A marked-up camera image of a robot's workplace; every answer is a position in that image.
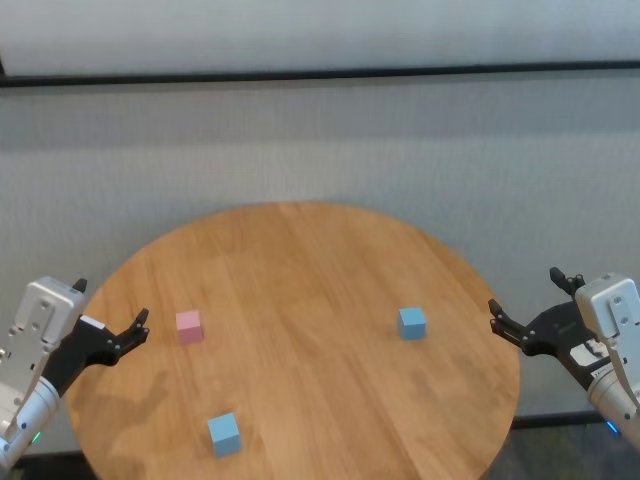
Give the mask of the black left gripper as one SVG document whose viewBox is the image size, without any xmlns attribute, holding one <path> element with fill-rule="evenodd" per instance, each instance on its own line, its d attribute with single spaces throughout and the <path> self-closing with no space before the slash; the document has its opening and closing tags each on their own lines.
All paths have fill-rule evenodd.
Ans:
<svg viewBox="0 0 640 480">
<path fill-rule="evenodd" d="M 72 288 L 82 294 L 88 281 L 79 278 Z M 114 335 L 107 327 L 98 327 L 81 317 L 71 333 L 50 355 L 42 376 L 62 398 L 79 375 L 89 366 L 114 366 L 119 359 L 144 344 L 149 335 L 146 326 L 149 310 L 143 308 L 131 325 Z"/>
</svg>

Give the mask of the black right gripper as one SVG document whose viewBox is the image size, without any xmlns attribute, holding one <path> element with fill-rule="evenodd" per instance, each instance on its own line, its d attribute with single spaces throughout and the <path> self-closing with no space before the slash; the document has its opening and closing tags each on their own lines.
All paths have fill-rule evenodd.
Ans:
<svg viewBox="0 0 640 480">
<path fill-rule="evenodd" d="M 567 276 L 558 267 L 549 269 L 550 280 L 572 299 L 586 285 L 582 274 Z M 534 318 L 526 327 L 513 320 L 495 300 L 488 301 L 493 334 L 515 345 L 527 356 L 556 358 L 584 389 L 594 381 L 597 369 L 610 364 L 606 348 L 585 326 L 574 301 L 553 306 Z"/>
</svg>

